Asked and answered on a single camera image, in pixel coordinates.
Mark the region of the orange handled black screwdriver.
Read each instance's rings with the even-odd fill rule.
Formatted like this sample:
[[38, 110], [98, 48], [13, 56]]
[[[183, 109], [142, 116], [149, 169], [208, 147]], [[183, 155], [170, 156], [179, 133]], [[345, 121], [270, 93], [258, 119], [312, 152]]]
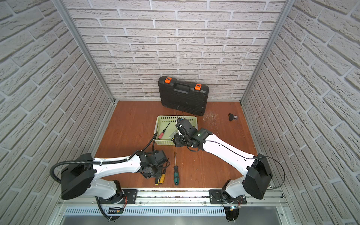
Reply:
[[163, 183], [164, 183], [165, 177], [166, 177], [166, 174], [165, 174], [165, 173], [161, 175], [160, 180], [159, 180], [159, 183], [160, 183], [160, 184], [163, 184]]

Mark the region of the black yellow flathead screwdriver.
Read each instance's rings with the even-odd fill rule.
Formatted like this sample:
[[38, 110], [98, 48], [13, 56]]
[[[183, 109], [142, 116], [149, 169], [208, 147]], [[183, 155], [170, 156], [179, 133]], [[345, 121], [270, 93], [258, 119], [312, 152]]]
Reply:
[[155, 185], [157, 186], [157, 185], [159, 185], [159, 181], [160, 181], [160, 178], [155, 178]]

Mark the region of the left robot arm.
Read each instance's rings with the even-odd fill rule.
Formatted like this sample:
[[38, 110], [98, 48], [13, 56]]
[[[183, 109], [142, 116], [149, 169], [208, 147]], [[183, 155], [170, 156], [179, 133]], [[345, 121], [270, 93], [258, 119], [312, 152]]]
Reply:
[[117, 180], [106, 181], [104, 177], [139, 173], [146, 179], [160, 178], [167, 163], [165, 153], [157, 150], [137, 150], [129, 156], [115, 158], [92, 157], [86, 153], [75, 160], [53, 165], [49, 173], [61, 185], [63, 200], [94, 196], [114, 202], [124, 195], [120, 183]]

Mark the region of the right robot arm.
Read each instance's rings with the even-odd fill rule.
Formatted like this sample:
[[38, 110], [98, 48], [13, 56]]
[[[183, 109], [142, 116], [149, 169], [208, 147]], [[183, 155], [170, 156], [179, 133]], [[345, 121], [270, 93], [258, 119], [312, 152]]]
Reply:
[[240, 205], [242, 203], [239, 198], [243, 199], [246, 194], [262, 200], [269, 189], [268, 186], [273, 178], [268, 162], [271, 158], [269, 156], [260, 153], [255, 156], [243, 152], [204, 128], [194, 132], [176, 131], [172, 141], [176, 147], [186, 146], [192, 152], [197, 148], [211, 153], [242, 174], [241, 178], [228, 180], [217, 195], [213, 194], [213, 198], [217, 198], [220, 204], [233, 204], [237, 201]]

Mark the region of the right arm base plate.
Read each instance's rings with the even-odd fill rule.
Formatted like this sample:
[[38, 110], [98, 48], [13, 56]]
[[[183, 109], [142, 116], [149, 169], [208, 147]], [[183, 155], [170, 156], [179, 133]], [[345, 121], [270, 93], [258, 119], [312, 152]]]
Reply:
[[210, 189], [210, 203], [211, 204], [247, 204], [245, 195], [238, 196], [237, 198], [231, 197], [222, 189]]

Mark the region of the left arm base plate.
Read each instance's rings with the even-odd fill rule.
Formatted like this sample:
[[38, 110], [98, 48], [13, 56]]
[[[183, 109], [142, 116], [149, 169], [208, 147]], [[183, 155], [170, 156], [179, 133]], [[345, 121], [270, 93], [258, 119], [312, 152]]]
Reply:
[[99, 202], [101, 204], [125, 204], [125, 201], [127, 201], [127, 204], [135, 204], [137, 193], [137, 189], [123, 189], [122, 193], [116, 194], [107, 200], [100, 197]]

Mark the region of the pink handled screwdriver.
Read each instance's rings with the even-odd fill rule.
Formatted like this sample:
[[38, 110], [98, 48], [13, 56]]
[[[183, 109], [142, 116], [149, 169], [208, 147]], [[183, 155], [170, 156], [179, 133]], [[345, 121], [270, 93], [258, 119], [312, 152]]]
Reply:
[[166, 128], [160, 133], [160, 135], [158, 136], [158, 140], [162, 139], [162, 137], [164, 136], [164, 134], [165, 134], [165, 132], [166, 132], [166, 129], [168, 128], [169, 125], [170, 125], [170, 124], [168, 124], [168, 125], [166, 126]]

